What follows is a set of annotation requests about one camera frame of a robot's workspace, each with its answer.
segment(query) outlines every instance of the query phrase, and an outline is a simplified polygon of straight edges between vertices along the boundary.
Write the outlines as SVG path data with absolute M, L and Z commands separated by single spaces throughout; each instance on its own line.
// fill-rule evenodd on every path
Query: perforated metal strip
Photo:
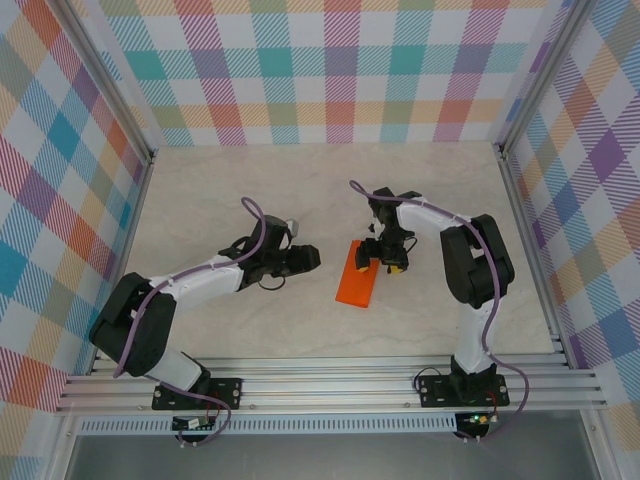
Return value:
M 236 415 L 227 435 L 454 432 L 455 414 Z M 168 416 L 90 416 L 78 435 L 174 435 Z

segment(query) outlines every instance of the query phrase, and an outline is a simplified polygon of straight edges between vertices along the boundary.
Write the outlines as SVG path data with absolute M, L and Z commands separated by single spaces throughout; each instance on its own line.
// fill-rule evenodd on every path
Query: orange object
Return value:
M 378 260 L 372 259 L 371 266 L 360 272 L 356 269 L 356 250 L 360 240 L 351 242 L 351 249 L 342 272 L 342 280 L 336 294 L 336 302 L 347 303 L 356 307 L 367 308 L 373 292 L 373 284 L 378 273 Z

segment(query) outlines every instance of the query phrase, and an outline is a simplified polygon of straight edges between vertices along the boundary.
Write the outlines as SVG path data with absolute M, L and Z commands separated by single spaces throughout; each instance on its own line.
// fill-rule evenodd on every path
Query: marble surface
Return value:
M 378 272 L 368 309 L 334 298 L 353 239 L 371 212 L 348 186 L 421 192 L 436 205 L 493 215 L 516 270 L 501 303 L 496 353 L 551 352 L 547 325 L 511 207 L 485 142 L 163 148 L 127 266 L 145 276 L 201 263 L 255 223 L 240 197 L 300 222 L 298 244 L 322 265 L 267 292 L 253 286 L 176 317 L 170 345 L 194 356 L 296 357 L 451 354 L 458 304 L 446 286 L 438 244 L 421 238 L 401 275 Z

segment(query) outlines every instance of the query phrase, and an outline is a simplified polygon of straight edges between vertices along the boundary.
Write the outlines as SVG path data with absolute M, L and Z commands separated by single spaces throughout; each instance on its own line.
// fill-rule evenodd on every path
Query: purple cable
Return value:
M 235 265 L 237 263 L 240 263 L 240 262 L 246 260 L 247 258 L 249 258 L 251 255 L 253 255 L 254 253 L 256 253 L 258 251 L 258 249 L 262 246 L 262 242 L 264 242 L 264 237 L 265 237 L 266 232 L 267 232 L 267 219 L 265 218 L 264 213 L 262 212 L 262 209 L 260 208 L 260 206 L 256 202 L 254 202 L 252 199 L 250 199 L 249 197 L 242 197 L 240 199 L 240 202 L 242 203 L 244 208 L 246 208 L 247 211 L 251 215 L 253 215 L 256 219 L 260 220 L 260 226 L 261 226 L 260 237 L 258 238 L 258 242 L 255 244 L 255 246 L 250 251 L 248 251 L 244 255 L 236 258 L 235 260 L 230 260 L 228 262 L 216 263 L 216 264 L 213 264 L 213 265 L 210 265 L 210 264 L 198 265 L 197 267 L 189 268 L 189 269 L 185 270 L 184 272 L 180 272 L 180 273 L 174 275 L 173 277 L 171 277 L 171 280 L 180 280 L 181 278 L 188 277 L 189 275 L 191 275 L 193 273 L 196 273 L 196 272 L 199 272 L 201 270 L 230 267 L 231 265 Z M 127 337 L 127 341 L 126 341 L 126 343 L 124 345 L 124 349 L 122 350 L 122 354 L 120 355 L 120 361 L 118 362 L 118 366 L 116 367 L 116 370 L 113 373 L 113 378 L 118 378 L 122 374 L 122 371 L 124 370 L 124 366 L 127 363 L 127 359 L 129 358 L 129 353 L 131 353 L 131 346 L 133 345 L 133 338 L 135 337 L 136 330 L 138 329 L 138 325 L 140 324 L 140 320 L 142 319 L 142 316 L 144 315 L 144 312 L 145 312 L 145 310 L 147 308 L 147 305 L 149 305 L 149 302 L 151 301 L 151 299 L 160 290 L 162 290 L 167 285 L 169 285 L 169 280 L 165 280 L 165 281 L 161 282 L 153 290 L 151 290 L 147 294 L 146 297 L 144 297 L 144 300 L 142 300 L 142 303 L 140 304 L 140 307 L 138 307 L 138 311 L 136 312 L 136 316 L 133 319 L 133 323 L 131 324 L 131 329 L 129 330 L 129 336 Z M 185 390 L 182 390 L 180 388 L 174 387 L 173 385 L 169 385 L 169 384 L 164 383 L 164 382 L 160 382 L 160 383 L 165 388 L 168 388 L 169 390 L 172 390 L 172 391 L 174 391 L 176 393 L 179 393 L 181 395 L 185 395 L 187 397 L 193 397 L 193 398 L 198 398 L 200 400 L 206 400 L 208 402 L 220 405 L 221 407 L 223 407 L 224 409 L 227 410 L 227 412 L 228 412 L 227 419 L 222 424 L 222 426 L 220 428 L 218 428 L 218 430 L 216 430 L 214 433 L 212 433 L 211 435 L 207 436 L 207 438 L 205 438 L 203 441 L 201 441 L 199 443 L 196 443 L 196 444 L 194 444 L 192 446 L 195 447 L 197 445 L 202 445 L 202 444 L 205 444 L 205 443 L 209 443 L 211 440 L 213 440 L 218 435 L 220 435 L 222 433 L 222 431 L 225 428 L 227 428 L 227 426 L 229 426 L 229 422 L 231 422 L 231 408 L 229 408 L 229 405 L 227 405 L 225 402 L 223 402 L 221 400 L 218 400 L 217 398 L 208 397 L 206 395 L 200 395 L 198 393 L 187 392 Z M 178 438 L 182 442 L 184 442 L 184 440 L 182 439 L 182 432 L 178 433 Z
M 444 209 L 442 209 L 440 207 L 437 207 L 437 206 L 435 206 L 435 205 L 433 205 L 431 203 L 428 203 L 426 201 L 421 202 L 421 201 L 410 199 L 410 198 L 383 197 L 381 195 L 373 195 L 373 194 L 367 192 L 362 187 L 362 185 L 360 185 L 355 180 L 349 180 L 349 186 L 351 188 L 353 188 L 359 194 L 364 195 L 365 197 L 367 197 L 369 199 L 372 199 L 372 200 L 381 200 L 381 201 L 393 200 L 395 202 L 409 203 L 411 205 L 417 205 L 419 207 L 426 208 L 426 209 L 431 210 L 433 212 L 436 212 L 436 213 L 438 213 L 438 214 L 440 214 L 440 215 L 442 215 L 444 217 L 456 220 L 456 221 L 460 222 L 462 225 L 464 225 L 465 227 L 467 227 L 469 229 L 469 231 L 473 234 L 473 236 L 476 238 L 478 243 L 480 244 L 480 247 L 482 248 L 482 251 L 484 252 L 485 257 L 487 257 L 487 261 L 489 263 L 489 270 L 491 270 L 491 278 L 493 280 L 493 291 L 495 292 L 495 297 L 494 297 L 494 300 L 493 300 L 493 306 L 491 307 L 491 312 L 489 313 L 489 318 L 487 319 L 487 323 L 485 323 L 484 329 L 482 330 L 482 348 L 483 348 L 484 352 L 487 354 L 487 356 L 491 360 L 493 360 L 497 365 L 500 365 L 503 368 L 506 368 L 508 370 L 516 372 L 524 380 L 524 395 L 522 397 L 522 402 L 520 402 L 520 405 L 518 405 L 518 408 L 514 412 L 513 416 L 509 420 L 509 422 L 506 423 L 503 427 L 499 428 L 498 430 L 495 430 L 495 431 L 487 434 L 484 438 L 494 437 L 494 436 L 498 435 L 499 433 L 504 432 L 507 429 L 508 426 L 513 424 L 514 420 L 518 417 L 518 415 L 520 415 L 520 413 L 522 413 L 522 410 L 524 410 L 524 407 L 527 404 L 527 400 L 529 400 L 529 390 L 530 390 L 529 377 L 527 377 L 527 374 L 524 373 L 521 369 L 519 369 L 515 365 L 510 365 L 510 364 L 505 363 L 505 362 L 501 361 L 500 359 L 498 359 L 495 355 L 493 355 L 491 353 L 491 351 L 489 350 L 489 345 L 487 344 L 487 335 L 489 334 L 489 329 L 491 328 L 491 324 L 493 323 L 493 320 L 496 318 L 496 314 L 498 313 L 498 306 L 500 304 L 500 280 L 498 279 L 498 270 L 496 269 L 496 264 L 495 264 L 495 262 L 493 260 L 493 256 L 491 255 L 491 251 L 489 250 L 489 247 L 487 246 L 487 244 L 485 243 L 484 239 L 482 238 L 482 235 L 480 235 L 480 232 L 473 225 L 471 225 L 470 222 L 468 222 L 464 218 L 461 218 L 458 215 L 455 215 L 455 214 L 453 214 L 451 212 L 448 212 L 447 210 L 444 210 Z

